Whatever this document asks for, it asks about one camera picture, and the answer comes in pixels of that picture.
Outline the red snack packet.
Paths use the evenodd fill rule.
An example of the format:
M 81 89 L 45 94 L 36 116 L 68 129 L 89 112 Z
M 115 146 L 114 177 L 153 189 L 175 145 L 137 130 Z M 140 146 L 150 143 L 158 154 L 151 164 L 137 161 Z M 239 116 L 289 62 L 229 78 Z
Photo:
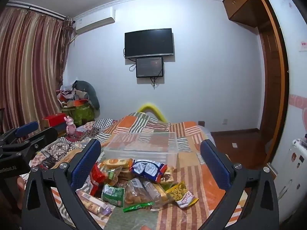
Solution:
M 89 194 L 91 196 L 96 196 L 101 194 L 106 175 L 99 169 L 98 165 L 95 163 L 91 172 L 89 173 L 91 188 Z

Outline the green snack pack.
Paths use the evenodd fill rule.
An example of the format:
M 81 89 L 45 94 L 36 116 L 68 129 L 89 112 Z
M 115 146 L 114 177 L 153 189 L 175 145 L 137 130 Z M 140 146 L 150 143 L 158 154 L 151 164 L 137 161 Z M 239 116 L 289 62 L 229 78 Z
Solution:
M 105 184 L 102 189 L 102 200 L 116 207 L 124 206 L 125 188 Z

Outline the yellow chips snack bag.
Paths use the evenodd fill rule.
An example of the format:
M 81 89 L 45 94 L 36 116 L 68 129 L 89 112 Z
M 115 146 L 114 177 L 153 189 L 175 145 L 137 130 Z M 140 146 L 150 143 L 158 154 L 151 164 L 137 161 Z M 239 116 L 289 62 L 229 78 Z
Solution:
M 181 209 L 186 209 L 198 202 L 199 198 L 190 192 L 184 181 L 172 186 L 166 190 L 166 194 L 170 196 Z

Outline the small bread rolls pack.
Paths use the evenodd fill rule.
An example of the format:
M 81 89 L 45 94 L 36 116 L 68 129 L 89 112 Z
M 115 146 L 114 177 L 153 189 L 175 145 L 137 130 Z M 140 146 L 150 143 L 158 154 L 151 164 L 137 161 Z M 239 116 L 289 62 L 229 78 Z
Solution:
M 124 185 L 124 202 L 128 206 L 134 206 L 141 203 L 151 202 L 152 198 L 145 190 L 139 178 L 133 178 Z

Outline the gold stripe biscuit sleeve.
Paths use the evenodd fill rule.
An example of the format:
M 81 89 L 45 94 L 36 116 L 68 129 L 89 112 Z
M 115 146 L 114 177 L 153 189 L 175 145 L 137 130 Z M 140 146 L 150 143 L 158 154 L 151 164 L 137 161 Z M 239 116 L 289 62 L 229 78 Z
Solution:
M 152 208 L 158 209 L 173 202 L 173 199 L 167 195 L 160 184 L 143 178 L 140 181 L 153 202 Z

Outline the green candy wrapper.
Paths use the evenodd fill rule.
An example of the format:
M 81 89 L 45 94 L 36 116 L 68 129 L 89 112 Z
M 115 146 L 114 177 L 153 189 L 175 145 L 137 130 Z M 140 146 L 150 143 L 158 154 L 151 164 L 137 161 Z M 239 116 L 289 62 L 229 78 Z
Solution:
M 138 210 L 138 209 L 144 209 L 144 208 L 147 208 L 147 207 L 151 207 L 153 204 L 154 203 L 152 201 L 136 204 L 136 205 L 133 205 L 133 206 L 129 206 L 127 208 L 123 208 L 123 212 L 131 212 L 131 211 L 135 211 L 135 210 Z

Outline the blue white snack bag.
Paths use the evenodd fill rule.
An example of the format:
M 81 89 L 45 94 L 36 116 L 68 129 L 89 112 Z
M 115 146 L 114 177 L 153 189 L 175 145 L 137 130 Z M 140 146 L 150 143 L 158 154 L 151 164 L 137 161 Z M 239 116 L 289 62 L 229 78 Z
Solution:
M 139 176 L 159 183 L 167 167 L 167 164 L 157 161 L 137 159 L 133 162 L 131 171 Z

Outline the orange label bread pack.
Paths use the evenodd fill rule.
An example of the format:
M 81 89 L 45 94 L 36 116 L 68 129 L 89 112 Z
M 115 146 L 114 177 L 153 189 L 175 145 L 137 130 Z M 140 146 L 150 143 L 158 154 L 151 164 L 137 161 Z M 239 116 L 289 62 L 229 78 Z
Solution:
M 129 169 L 133 165 L 133 158 L 115 158 L 115 159 L 106 159 L 102 162 L 103 165 L 108 168 L 118 168 Z

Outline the gold cake tray pack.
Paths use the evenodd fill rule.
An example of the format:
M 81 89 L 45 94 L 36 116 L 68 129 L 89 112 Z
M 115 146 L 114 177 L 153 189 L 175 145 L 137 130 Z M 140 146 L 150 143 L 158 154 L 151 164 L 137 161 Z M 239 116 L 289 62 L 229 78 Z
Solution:
M 167 167 L 166 171 L 162 175 L 160 179 L 161 185 L 172 184 L 174 183 L 174 167 Z

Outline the white sticker cabinet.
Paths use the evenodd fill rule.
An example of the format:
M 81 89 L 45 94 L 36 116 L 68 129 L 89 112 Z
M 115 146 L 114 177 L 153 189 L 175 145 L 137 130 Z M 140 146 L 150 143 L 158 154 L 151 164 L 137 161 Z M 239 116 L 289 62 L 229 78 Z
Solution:
M 306 197 L 306 142 L 295 139 L 275 180 L 279 222 L 288 219 Z

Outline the green storage bag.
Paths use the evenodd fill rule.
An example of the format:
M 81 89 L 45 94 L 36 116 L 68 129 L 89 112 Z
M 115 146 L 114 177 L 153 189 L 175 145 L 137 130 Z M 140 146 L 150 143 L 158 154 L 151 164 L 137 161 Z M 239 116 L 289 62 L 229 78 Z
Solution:
M 88 122 L 94 121 L 95 118 L 94 109 L 88 102 L 75 107 L 62 108 L 61 112 L 65 113 L 66 116 L 72 117 L 74 120 L 74 124 L 77 127 L 82 126 Z

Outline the dark grey clothes bundle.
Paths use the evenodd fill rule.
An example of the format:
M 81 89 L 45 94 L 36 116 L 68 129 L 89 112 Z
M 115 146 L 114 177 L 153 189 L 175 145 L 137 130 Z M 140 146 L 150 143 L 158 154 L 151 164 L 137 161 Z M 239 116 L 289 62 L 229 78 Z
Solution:
M 99 100 L 97 98 L 96 91 L 90 83 L 88 83 L 86 81 L 79 81 L 78 80 L 78 81 L 75 81 L 73 83 L 72 87 L 75 88 L 76 90 L 87 93 L 88 101 L 93 106 L 93 108 L 97 111 L 100 109 L 100 104 L 99 104 Z

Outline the striped red curtain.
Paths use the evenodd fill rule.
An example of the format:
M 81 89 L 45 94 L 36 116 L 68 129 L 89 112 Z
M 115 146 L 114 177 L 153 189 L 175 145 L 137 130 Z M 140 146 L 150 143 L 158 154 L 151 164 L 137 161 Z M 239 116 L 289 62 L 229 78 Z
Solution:
M 8 131 L 60 112 L 72 18 L 59 20 L 17 7 L 1 13 L 1 108 Z

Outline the small wall monitor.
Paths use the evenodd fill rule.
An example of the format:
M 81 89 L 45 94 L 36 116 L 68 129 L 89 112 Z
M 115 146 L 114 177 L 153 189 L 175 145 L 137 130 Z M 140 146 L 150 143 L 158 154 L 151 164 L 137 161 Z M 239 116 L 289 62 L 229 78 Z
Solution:
M 163 77 L 164 62 L 162 57 L 138 58 L 136 59 L 137 78 Z

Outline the large wall television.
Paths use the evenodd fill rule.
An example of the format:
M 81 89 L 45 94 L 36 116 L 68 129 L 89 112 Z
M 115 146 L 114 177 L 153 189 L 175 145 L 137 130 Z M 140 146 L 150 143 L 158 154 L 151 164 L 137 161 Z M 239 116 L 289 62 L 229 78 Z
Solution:
M 173 56 L 171 28 L 127 32 L 124 35 L 125 58 Z

